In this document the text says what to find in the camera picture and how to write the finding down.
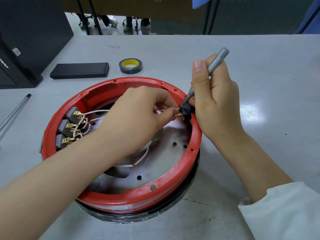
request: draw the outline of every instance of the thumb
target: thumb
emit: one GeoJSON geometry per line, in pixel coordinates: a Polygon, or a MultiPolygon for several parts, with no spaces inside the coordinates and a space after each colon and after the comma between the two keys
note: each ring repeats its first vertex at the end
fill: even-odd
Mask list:
{"type": "Polygon", "coordinates": [[[212,101],[208,68],[202,60],[195,60],[192,65],[192,83],[197,104],[212,101]]]}
{"type": "Polygon", "coordinates": [[[179,111],[177,108],[168,108],[162,113],[155,114],[154,116],[156,117],[158,128],[161,129],[162,127],[164,127],[178,113],[179,111]]]}

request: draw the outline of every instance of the forearm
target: forearm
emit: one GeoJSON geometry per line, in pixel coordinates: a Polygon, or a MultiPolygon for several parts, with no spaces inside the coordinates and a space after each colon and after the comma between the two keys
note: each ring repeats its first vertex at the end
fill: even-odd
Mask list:
{"type": "Polygon", "coordinates": [[[40,238],[119,159],[116,146],[97,141],[95,135],[88,135],[0,189],[0,239],[40,238]]]}
{"type": "Polygon", "coordinates": [[[251,203],[262,199],[267,189],[293,182],[246,133],[238,140],[233,137],[229,144],[218,146],[218,150],[240,178],[251,203]]]}

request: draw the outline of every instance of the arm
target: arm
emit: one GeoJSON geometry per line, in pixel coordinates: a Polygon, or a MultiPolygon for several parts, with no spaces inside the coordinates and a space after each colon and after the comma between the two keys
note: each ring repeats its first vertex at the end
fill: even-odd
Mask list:
{"type": "Polygon", "coordinates": [[[0,189],[0,239],[40,238],[96,177],[169,123],[177,107],[166,90],[128,89],[97,130],[0,189]],[[154,114],[155,104],[165,111],[154,114]]]}
{"type": "Polygon", "coordinates": [[[239,89],[230,79],[224,61],[209,79],[207,66],[214,57],[194,62],[195,100],[190,103],[196,107],[196,117],[203,133],[234,169],[251,203],[254,203],[266,195],[267,189],[293,180],[242,128],[239,89]]]}

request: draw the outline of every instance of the white sleeve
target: white sleeve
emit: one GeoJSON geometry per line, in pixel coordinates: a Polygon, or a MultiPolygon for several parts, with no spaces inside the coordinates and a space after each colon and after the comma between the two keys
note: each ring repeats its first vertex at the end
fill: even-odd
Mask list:
{"type": "Polygon", "coordinates": [[[270,188],[254,204],[244,199],[239,209],[256,240],[320,239],[320,194],[302,182],[270,188]]]}

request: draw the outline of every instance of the black power bank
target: black power bank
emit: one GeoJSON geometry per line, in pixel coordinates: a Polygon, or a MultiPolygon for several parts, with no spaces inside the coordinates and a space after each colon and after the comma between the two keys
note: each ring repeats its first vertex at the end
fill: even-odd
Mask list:
{"type": "Polygon", "coordinates": [[[57,64],[50,73],[52,79],[75,79],[106,77],[109,63],[72,63],[57,64]]]}

